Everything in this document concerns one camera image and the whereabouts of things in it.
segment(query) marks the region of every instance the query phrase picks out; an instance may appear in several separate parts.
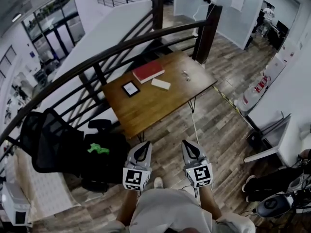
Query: office chair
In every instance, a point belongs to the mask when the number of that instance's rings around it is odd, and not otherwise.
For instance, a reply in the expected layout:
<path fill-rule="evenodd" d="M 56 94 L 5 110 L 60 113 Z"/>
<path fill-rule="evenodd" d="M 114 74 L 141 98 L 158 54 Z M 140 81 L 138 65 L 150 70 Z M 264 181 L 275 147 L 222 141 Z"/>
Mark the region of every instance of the office chair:
<path fill-rule="evenodd" d="M 21 128 L 20 144 L 32 157 L 37 172 L 71 173 L 83 179 L 85 189 L 105 192 L 107 183 L 122 183 L 130 145 L 124 135 L 109 133 L 110 120 L 93 120 L 88 127 L 98 129 L 98 133 L 84 137 L 84 132 L 70 126 L 51 108 L 43 113 L 30 112 Z M 109 154 L 87 151 L 92 143 L 108 149 Z"/>

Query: eyeglasses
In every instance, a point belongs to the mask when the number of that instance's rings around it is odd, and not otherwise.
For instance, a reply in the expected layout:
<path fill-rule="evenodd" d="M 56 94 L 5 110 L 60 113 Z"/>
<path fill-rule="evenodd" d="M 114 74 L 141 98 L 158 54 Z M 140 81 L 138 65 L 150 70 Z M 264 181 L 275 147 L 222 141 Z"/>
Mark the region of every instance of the eyeglasses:
<path fill-rule="evenodd" d="M 186 81 L 190 81 L 190 80 L 191 80 L 191 78 L 189 77 L 188 73 L 187 73 L 185 70 L 183 70 L 182 75 L 183 75 L 184 77 L 187 77 L 187 80 L 186 80 Z"/>

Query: white sneaker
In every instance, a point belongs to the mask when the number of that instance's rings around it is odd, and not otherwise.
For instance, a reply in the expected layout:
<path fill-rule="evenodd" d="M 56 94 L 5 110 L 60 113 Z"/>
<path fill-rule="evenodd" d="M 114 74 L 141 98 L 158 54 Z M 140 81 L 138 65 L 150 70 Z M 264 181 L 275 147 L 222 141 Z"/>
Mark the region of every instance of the white sneaker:
<path fill-rule="evenodd" d="M 163 189 L 163 181 L 161 177 L 156 177 L 154 181 L 154 188 L 155 189 Z"/>
<path fill-rule="evenodd" d="M 251 176 L 249 176 L 249 177 L 247 178 L 245 184 L 242 186 L 242 192 L 245 192 L 245 191 L 244 191 L 244 188 L 245 188 L 246 184 L 247 184 L 252 178 L 256 178 L 256 176 L 255 176 L 255 175 L 251 175 Z"/>

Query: green object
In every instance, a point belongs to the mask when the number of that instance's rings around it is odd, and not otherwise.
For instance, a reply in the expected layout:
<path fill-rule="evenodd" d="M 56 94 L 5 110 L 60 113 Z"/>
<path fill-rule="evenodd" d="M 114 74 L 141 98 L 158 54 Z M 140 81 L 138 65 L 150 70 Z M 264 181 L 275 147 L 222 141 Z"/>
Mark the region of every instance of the green object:
<path fill-rule="evenodd" d="M 106 153 L 106 154 L 109 154 L 110 151 L 109 149 L 102 148 L 101 145 L 96 143 L 92 143 L 91 148 L 88 149 L 87 151 L 89 153 L 92 153 L 93 150 L 95 150 L 97 153 Z"/>

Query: red book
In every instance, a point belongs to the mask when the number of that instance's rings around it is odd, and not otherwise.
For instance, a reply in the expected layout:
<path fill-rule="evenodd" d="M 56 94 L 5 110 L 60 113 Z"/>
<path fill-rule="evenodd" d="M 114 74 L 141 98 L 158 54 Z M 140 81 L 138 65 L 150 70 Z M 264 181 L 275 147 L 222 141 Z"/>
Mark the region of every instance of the red book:
<path fill-rule="evenodd" d="M 158 61 L 154 60 L 141 67 L 137 67 L 132 73 L 140 83 L 145 83 L 164 73 L 164 69 Z"/>

